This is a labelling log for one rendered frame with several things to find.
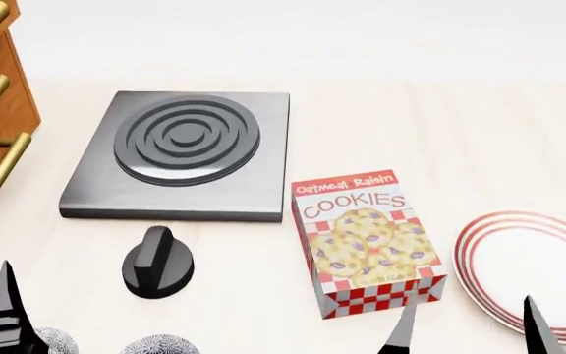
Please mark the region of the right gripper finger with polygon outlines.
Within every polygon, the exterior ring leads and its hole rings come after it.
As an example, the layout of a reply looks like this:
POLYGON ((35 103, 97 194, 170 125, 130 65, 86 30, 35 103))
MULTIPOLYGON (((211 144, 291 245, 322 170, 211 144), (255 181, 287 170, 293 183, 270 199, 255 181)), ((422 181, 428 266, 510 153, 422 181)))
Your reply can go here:
POLYGON ((566 354, 533 297, 528 295, 523 306, 523 327, 528 354, 566 354))
POLYGON ((417 305, 415 303, 409 304, 403 309, 398 323, 378 354, 410 354, 416 310, 417 305))

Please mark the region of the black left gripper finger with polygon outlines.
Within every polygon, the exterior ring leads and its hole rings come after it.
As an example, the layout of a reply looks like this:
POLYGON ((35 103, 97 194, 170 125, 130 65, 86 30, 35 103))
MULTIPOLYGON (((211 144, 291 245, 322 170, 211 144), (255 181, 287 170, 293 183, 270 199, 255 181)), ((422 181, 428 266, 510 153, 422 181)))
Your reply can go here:
POLYGON ((0 354, 48 354, 30 323, 9 262, 0 269, 0 354))

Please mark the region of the black white patterned bowl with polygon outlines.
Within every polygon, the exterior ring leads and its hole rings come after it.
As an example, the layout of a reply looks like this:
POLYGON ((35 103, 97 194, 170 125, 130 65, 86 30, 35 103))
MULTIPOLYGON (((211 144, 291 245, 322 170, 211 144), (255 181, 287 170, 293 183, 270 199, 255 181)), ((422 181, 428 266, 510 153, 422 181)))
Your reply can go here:
POLYGON ((47 354, 79 354, 74 339, 61 329, 37 327, 34 332, 47 345, 47 354))
POLYGON ((187 339, 177 335, 149 335, 134 341, 119 354, 201 354, 187 339))

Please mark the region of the white plate with red rings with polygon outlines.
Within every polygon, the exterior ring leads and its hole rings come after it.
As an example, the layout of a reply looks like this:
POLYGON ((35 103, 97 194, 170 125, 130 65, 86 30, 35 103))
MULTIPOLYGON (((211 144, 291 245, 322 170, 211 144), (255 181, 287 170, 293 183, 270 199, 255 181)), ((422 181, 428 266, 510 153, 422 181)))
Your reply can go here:
POLYGON ((451 252, 457 279, 484 312, 523 332, 532 297, 566 344, 566 221, 532 211, 496 211, 471 220, 451 252))

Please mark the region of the oatmeal raisin cookies box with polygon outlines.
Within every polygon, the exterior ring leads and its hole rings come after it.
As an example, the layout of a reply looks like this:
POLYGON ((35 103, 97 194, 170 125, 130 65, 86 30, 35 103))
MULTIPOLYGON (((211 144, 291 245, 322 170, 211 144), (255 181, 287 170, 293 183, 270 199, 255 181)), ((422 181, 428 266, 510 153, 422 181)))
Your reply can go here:
POLYGON ((323 319, 441 299, 447 271, 393 170, 295 182, 291 192, 323 319))

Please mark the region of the black stove knob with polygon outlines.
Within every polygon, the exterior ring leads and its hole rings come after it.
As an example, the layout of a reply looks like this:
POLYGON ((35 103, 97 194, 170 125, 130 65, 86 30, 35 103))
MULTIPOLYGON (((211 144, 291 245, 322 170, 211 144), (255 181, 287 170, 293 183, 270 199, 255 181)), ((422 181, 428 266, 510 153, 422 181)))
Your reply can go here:
POLYGON ((193 254, 166 226, 151 226, 124 258, 122 278, 128 290, 144 299, 161 299, 181 291, 195 270, 193 254))

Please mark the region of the grey flat stove burner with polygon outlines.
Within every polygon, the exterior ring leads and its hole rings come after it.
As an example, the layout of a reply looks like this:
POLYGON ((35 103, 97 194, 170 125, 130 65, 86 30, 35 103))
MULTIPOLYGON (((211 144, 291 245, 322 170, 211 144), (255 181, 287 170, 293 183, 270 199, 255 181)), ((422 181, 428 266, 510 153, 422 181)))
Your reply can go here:
POLYGON ((63 217, 278 222, 290 96, 115 94, 66 186, 63 217))

